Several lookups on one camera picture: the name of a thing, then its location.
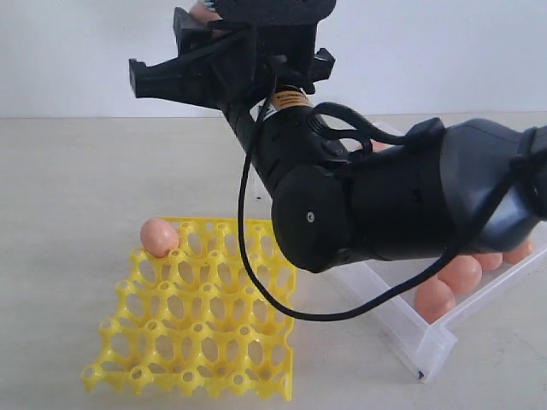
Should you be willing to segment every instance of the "beige table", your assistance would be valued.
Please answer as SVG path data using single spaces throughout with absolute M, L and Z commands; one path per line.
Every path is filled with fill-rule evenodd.
M 445 116 L 447 123 L 467 118 Z M 547 114 L 492 115 L 517 128 Z M 378 118 L 407 129 L 426 116 Z M 0 121 L 0 408 L 547 408 L 547 275 L 538 272 L 456 331 L 431 384 L 419 384 L 365 317 L 297 323 L 294 400 L 254 395 L 141 398 L 86 394 L 142 222 L 158 214 L 236 215 L 243 153 L 221 120 Z M 268 217 L 250 201 L 249 217 Z M 321 276 L 299 279 L 297 307 L 347 308 Z

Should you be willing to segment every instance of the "egg tray cup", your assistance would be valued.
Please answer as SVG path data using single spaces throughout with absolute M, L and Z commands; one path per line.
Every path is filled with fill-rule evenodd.
M 250 282 L 238 250 L 237 221 L 163 219 L 180 246 L 165 258 L 130 254 L 129 278 L 116 287 L 117 310 L 99 327 L 103 346 L 81 373 L 86 390 L 100 382 L 140 395 L 155 384 L 192 396 L 199 388 L 254 390 L 292 398 L 294 319 L 277 312 Z M 281 254 L 271 221 L 246 220 L 250 264 L 268 291 L 287 306 L 297 269 Z

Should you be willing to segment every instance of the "white wall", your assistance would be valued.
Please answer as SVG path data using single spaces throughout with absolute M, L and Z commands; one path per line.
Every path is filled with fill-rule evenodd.
M 216 114 L 133 98 L 127 59 L 174 56 L 186 0 L 0 0 L 0 117 Z M 338 0 L 316 101 L 367 114 L 547 110 L 547 2 Z

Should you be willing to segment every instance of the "brown egg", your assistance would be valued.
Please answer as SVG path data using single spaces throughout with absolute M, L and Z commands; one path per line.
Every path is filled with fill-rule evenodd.
M 140 230 L 140 240 L 144 249 L 156 258 L 163 258 L 180 246 L 177 230 L 161 218 L 147 220 L 144 223 Z
M 483 272 L 495 271 L 503 264 L 503 254 L 480 254 L 473 257 L 479 261 Z
M 458 256 L 438 273 L 452 291 L 461 295 L 475 289 L 482 279 L 482 267 L 472 256 Z
M 431 324 L 456 307 L 456 298 L 445 282 L 431 278 L 416 289 L 414 305 L 416 312 Z
M 532 240 L 527 239 L 521 246 L 517 249 L 508 252 L 503 255 L 503 260 L 511 265 L 517 265 L 525 260 L 528 256 L 533 254 L 535 248 L 533 246 Z

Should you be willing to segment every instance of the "transparent plastic container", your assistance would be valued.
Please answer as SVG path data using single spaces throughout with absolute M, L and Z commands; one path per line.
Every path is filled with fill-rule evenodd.
M 401 134 L 387 124 L 375 125 L 392 134 Z M 354 146 L 353 143 L 346 145 L 349 149 Z M 252 181 L 255 199 L 271 201 L 256 174 Z M 504 263 L 496 271 L 485 272 L 475 291 L 464 297 L 457 296 L 456 308 L 433 324 L 428 324 L 415 311 L 415 290 L 391 299 L 370 313 L 384 328 L 385 341 L 392 351 L 421 382 L 430 382 L 441 371 L 458 341 L 454 333 L 458 323 L 541 267 L 547 258 L 547 224 L 537 226 L 532 233 L 532 241 L 536 248 L 533 255 L 518 265 Z M 415 276 L 433 261 L 362 262 L 332 269 L 324 278 L 351 306 L 357 306 Z

